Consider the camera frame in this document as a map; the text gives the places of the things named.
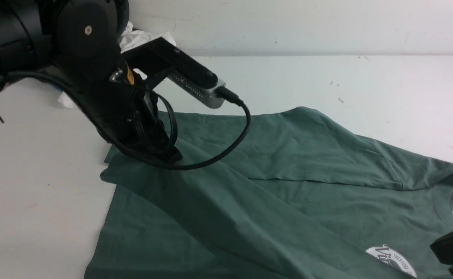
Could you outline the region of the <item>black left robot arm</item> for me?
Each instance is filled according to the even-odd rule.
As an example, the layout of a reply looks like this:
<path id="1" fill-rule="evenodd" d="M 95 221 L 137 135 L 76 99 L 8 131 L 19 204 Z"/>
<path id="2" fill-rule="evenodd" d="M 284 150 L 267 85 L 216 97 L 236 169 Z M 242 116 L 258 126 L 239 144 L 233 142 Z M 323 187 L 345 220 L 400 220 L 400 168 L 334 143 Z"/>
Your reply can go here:
<path id="1" fill-rule="evenodd" d="M 169 168 L 182 159 L 154 88 L 174 64 L 138 47 L 121 52 L 123 0 L 0 0 L 0 92 L 23 78 L 63 90 L 123 154 Z"/>

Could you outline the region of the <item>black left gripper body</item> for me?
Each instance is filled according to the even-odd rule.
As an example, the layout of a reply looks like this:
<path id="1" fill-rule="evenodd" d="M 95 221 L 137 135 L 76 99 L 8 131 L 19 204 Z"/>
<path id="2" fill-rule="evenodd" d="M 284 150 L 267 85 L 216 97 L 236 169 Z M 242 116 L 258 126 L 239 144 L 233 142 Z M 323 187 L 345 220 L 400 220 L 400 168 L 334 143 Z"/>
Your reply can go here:
<path id="1" fill-rule="evenodd" d="M 97 120 L 125 155 L 154 165 L 182 159 L 175 146 L 178 124 L 171 104 L 154 91 L 155 81 L 136 78 L 95 83 Z"/>

